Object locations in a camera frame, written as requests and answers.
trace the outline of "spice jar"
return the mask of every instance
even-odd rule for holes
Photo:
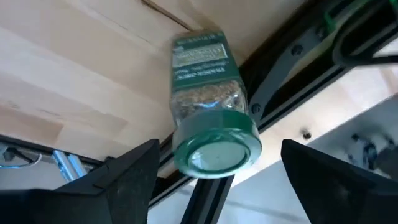
[[[170,108],[177,125],[177,168],[202,179],[226,177],[261,154],[246,91],[224,33],[202,32],[174,40]]]

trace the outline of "green label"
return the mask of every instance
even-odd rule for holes
[[[182,37],[174,41],[172,52],[172,92],[240,75],[222,32]]]

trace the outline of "green lid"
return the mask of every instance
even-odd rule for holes
[[[261,155],[261,142],[248,115],[208,110],[182,121],[173,135],[173,150],[181,172],[215,179],[253,165]]]

